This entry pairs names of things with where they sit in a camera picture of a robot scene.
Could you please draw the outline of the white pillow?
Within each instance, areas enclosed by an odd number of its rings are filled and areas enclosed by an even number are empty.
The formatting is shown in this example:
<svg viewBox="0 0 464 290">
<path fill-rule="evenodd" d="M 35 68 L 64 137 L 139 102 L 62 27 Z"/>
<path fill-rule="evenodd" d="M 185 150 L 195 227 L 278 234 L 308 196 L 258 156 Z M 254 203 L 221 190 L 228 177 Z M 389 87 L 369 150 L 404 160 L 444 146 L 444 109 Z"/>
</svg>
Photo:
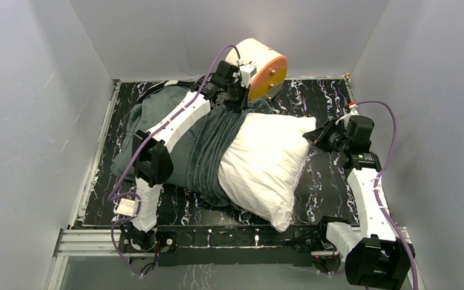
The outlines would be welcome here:
<svg viewBox="0 0 464 290">
<path fill-rule="evenodd" d="M 247 114 L 218 171 L 230 201 L 267 220 L 278 232 L 286 231 L 311 146 L 303 135 L 316 124 L 314 117 Z"/>
</svg>

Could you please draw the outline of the grey plush pillowcase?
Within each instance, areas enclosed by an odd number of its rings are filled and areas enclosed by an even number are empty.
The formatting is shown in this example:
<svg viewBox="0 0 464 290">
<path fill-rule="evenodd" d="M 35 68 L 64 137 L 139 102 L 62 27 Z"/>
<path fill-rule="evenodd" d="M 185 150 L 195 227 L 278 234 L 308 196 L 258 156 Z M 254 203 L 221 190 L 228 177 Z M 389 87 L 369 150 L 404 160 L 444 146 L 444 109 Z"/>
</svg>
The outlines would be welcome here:
<svg viewBox="0 0 464 290">
<path fill-rule="evenodd" d="M 169 115 L 188 93 L 190 85 L 189 82 L 164 81 L 140 94 L 129 115 L 121 152 L 111 165 L 116 177 L 123 174 L 132 158 L 134 133 L 147 131 Z M 266 100 L 256 99 L 244 111 L 234 112 L 219 105 L 200 118 L 171 151 L 174 169 L 167 182 L 198 193 L 211 206 L 231 205 L 219 184 L 218 169 L 249 113 L 272 114 L 272 108 Z"/>
</svg>

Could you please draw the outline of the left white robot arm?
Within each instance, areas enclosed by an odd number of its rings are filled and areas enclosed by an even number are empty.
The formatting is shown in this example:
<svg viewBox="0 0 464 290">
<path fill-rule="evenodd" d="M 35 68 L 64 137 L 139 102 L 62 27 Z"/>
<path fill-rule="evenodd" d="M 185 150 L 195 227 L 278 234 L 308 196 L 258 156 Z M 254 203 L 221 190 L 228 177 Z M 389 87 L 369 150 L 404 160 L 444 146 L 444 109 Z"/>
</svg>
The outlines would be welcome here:
<svg viewBox="0 0 464 290">
<path fill-rule="evenodd" d="M 158 124 L 134 134 L 129 164 L 134 169 L 136 191 L 133 199 L 120 200 L 120 205 L 131 211 L 130 221 L 120 227 L 125 242 L 141 251 L 154 249 L 156 210 L 163 184 L 173 173 L 170 153 L 175 144 L 212 106 L 243 108 L 256 73 L 252 62 L 222 60 L 214 73 L 190 85 L 185 97 Z"/>
</svg>

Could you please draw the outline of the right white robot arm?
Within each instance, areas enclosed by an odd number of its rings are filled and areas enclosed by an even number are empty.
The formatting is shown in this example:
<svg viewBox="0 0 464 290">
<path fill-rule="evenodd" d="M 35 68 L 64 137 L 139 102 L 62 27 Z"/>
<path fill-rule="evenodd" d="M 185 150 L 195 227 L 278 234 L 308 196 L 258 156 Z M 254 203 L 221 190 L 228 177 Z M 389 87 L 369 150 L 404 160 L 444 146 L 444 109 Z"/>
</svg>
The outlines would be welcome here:
<svg viewBox="0 0 464 290">
<path fill-rule="evenodd" d="M 399 237 L 389 220 L 381 188 L 378 156 L 371 152 L 374 121 L 362 115 L 328 120 L 303 137 L 324 152 L 337 152 L 340 166 L 349 171 L 347 182 L 355 198 L 359 231 L 338 217 L 323 217 L 317 245 L 338 250 L 351 285 L 401 289 L 414 258 L 412 244 Z"/>
</svg>

